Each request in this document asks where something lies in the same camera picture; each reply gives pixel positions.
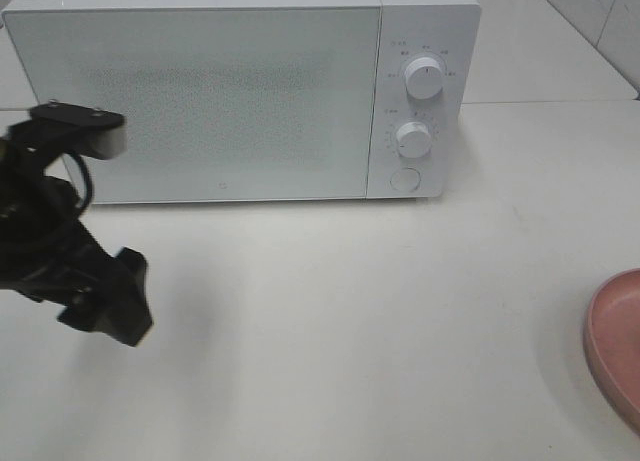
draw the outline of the black cable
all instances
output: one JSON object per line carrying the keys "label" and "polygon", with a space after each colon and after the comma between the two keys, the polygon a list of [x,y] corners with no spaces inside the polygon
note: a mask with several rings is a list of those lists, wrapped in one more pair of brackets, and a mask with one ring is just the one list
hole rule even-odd
{"label": "black cable", "polygon": [[80,205],[73,211],[73,213],[62,220],[62,223],[58,225],[50,233],[34,240],[29,241],[27,243],[0,243],[0,253],[29,253],[33,251],[37,251],[42,249],[59,238],[65,236],[76,224],[82,213],[89,207],[91,201],[93,200],[93,181],[91,180],[91,175],[89,174],[89,169],[87,168],[86,163],[82,159],[82,157],[75,151],[69,151],[65,154],[68,154],[71,159],[75,161],[80,170],[80,174],[82,175],[82,182],[84,183],[84,199],[80,203]]}
{"label": "black cable", "polygon": [[66,154],[76,162],[76,165],[80,170],[80,174],[82,175],[82,182],[84,183],[84,199],[75,213],[75,219],[77,220],[89,207],[91,201],[93,201],[93,180],[91,179],[91,174],[87,168],[87,163],[84,162],[82,156],[80,156],[76,151],[69,151]]}

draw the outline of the white microwave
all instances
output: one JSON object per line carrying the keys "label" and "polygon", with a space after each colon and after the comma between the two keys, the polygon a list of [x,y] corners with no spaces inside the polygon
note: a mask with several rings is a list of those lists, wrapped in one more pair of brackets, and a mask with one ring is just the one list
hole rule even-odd
{"label": "white microwave", "polygon": [[438,196],[476,0],[13,0],[39,102],[127,118],[97,202]]}

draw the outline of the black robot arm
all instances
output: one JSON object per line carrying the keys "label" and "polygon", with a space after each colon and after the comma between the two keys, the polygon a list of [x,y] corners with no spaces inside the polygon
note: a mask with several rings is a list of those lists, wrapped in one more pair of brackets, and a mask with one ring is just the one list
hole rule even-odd
{"label": "black robot arm", "polygon": [[[93,197],[81,155],[122,152],[124,117],[58,102],[29,114],[0,137],[0,289],[61,304],[62,323],[135,346],[153,324],[146,260],[128,248],[109,256],[79,221]],[[45,174],[63,154],[79,168],[83,199],[69,182]]]}

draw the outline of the microwave door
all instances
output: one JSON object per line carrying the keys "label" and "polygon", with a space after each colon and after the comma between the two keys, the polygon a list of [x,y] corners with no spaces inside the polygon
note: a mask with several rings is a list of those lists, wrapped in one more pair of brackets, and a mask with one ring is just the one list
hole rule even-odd
{"label": "microwave door", "polygon": [[8,23],[40,102],[127,117],[126,153],[91,163],[96,201],[174,202],[365,197],[379,18],[371,7]]}

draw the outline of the microwave control panel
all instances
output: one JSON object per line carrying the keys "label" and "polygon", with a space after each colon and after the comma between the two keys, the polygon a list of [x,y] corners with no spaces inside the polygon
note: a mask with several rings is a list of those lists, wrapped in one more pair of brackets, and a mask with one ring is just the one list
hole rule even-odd
{"label": "microwave control panel", "polygon": [[367,198],[442,193],[479,16],[471,4],[383,7]]}

